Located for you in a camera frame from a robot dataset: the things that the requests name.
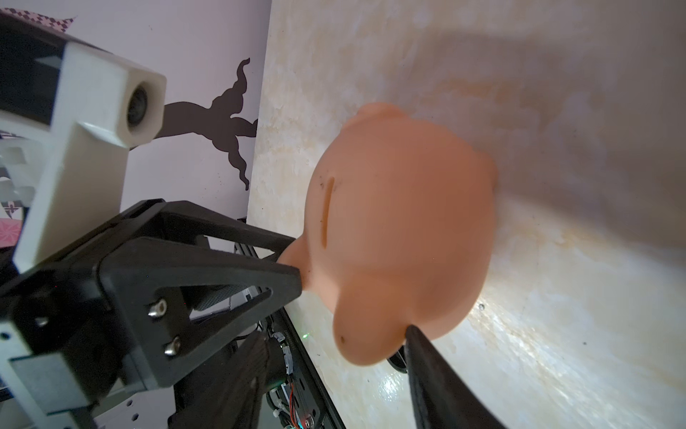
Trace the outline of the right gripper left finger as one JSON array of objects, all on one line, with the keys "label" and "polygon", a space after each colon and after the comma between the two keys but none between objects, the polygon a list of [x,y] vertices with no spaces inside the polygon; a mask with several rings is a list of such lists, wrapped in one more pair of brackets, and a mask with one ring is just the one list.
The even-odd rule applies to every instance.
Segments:
[{"label": "right gripper left finger", "polygon": [[221,348],[174,386],[169,428],[255,428],[270,360],[265,332]]}]

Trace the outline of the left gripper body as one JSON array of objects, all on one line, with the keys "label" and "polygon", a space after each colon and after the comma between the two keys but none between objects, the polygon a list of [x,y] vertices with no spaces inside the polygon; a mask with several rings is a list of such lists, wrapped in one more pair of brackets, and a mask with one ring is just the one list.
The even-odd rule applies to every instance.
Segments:
[{"label": "left gripper body", "polygon": [[141,386],[130,327],[100,272],[124,243],[157,233],[160,207],[141,201],[2,285],[1,378],[36,427],[94,428],[118,379]]}]

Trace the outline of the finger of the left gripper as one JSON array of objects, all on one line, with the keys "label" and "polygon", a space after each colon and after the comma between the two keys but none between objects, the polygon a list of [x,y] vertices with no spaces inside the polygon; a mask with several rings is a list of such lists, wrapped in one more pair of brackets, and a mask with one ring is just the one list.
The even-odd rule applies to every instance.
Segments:
[{"label": "finger of the left gripper", "polygon": [[146,389],[173,386],[302,293],[292,266],[153,238],[126,242],[98,274],[125,366]]},{"label": "finger of the left gripper", "polygon": [[142,257],[209,257],[214,252],[195,243],[201,235],[264,248],[276,254],[294,241],[289,236],[247,225],[189,201],[166,203],[158,216],[165,238],[143,239]]}]

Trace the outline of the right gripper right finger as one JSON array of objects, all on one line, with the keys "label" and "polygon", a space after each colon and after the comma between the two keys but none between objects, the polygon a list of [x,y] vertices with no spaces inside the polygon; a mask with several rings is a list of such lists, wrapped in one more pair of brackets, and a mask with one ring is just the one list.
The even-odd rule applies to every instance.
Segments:
[{"label": "right gripper right finger", "polygon": [[414,325],[406,330],[405,354],[418,428],[505,428]]}]

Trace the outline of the black plug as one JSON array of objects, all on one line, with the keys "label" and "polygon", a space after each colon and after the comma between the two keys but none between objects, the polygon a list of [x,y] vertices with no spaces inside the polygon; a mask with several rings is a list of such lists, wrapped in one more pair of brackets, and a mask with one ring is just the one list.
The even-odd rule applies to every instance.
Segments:
[{"label": "black plug", "polygon": [[394,370],[402,374],[407,374],[405,347],[401,346],[391,357],[387,359],[387,362]]}]

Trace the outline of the peach piggy bank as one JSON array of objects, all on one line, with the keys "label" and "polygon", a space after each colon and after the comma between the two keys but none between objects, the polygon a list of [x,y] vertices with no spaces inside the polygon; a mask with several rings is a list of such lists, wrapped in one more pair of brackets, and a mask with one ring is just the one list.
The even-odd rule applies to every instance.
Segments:
[{"label": "peach piggy bank", "polygon": [[437,339],[466,318],[489,268],[496,184],[488,154],[394,105],[364,105],[343,125],[280,262],[332,311],[344,359],[371,366],[407,327]]}]

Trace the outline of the black base frame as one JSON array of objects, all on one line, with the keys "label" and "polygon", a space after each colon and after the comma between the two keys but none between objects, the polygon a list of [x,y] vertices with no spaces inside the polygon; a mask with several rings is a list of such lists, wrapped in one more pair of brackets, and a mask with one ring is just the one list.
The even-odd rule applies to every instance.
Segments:
[{"label": "black base frame", "polygon": [[231,304],[230,309],[245,310],[248,326],[232,340],[230,349],[239,350],[250,336],[264,336],[265,364],[257,366],[257,354],[251,353],[238,361],[238,368],[262,375],[265,400],[282,426],[343,428],[345,424],[305,349],[305,334],[298,332],[285,307],[275,307],[285,300],[264,282],[243,286],[240,293],[244,300]]}]

